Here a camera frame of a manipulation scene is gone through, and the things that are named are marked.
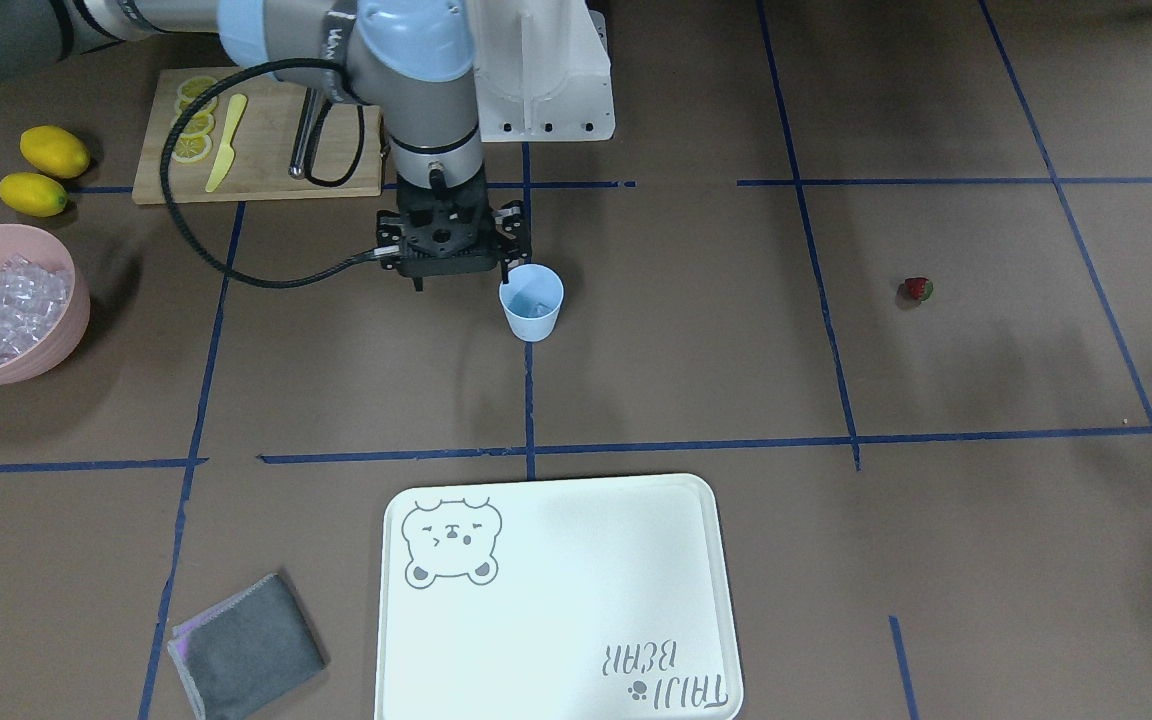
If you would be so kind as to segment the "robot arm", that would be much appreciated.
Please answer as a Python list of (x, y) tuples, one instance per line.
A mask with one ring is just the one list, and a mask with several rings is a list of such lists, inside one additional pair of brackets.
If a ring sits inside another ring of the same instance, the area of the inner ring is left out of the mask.
[(488, 202), (475, 45), (462, 1), (0, 1), (0, 82), (101, 47), (156, 35), (215, 35), (237, 65), (233, 76), (187, 106), (248, 79), (270, 76), (306, 88), (320, 114), (333, 105), (381, 111), (396, 168), (397, 209), (376, 219), (376, 249), (311, 275), (273, 281), (212, 256), (180, 214), (169, 182), (175, 120), (157, 174), (166, 209), (191, 249), (225, 276), (268, 290), (325, 281), (378, 263), (411, 279), (499, 272), (529, 259), (524, 205)]

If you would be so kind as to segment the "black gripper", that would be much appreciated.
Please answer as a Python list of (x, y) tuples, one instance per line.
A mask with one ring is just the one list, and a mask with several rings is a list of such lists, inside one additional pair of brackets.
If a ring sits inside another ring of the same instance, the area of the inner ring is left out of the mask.
[(396, 210), (376, 215), (376, 262), (411, 279), (417, 291), (426, 278), (494, 270), (507, 283), (511, 265), (532, 258), (524, 204), (494, 209), (485, 170), (431, 188), (397, 176)]

